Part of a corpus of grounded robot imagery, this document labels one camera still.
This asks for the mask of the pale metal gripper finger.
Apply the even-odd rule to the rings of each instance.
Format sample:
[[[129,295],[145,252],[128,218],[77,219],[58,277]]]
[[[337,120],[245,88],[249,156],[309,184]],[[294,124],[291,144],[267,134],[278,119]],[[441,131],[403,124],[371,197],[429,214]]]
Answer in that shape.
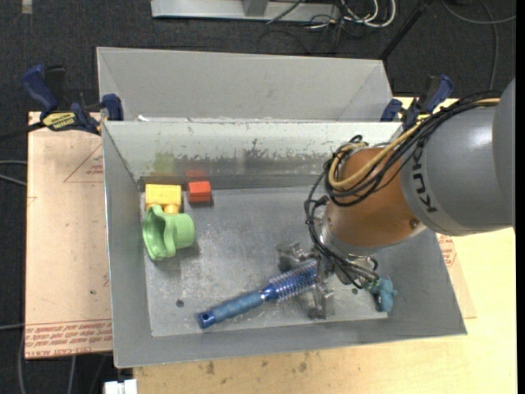
[[[298,241],[280,243],[277,246],[279,256],[278,267],[284,273],[301,265],[307,258],[305,251]]]
[[[311,319],[328,319],[336,313],[334,291],[327,284],[316,284],[312,293],[314,306],[308,311]]]

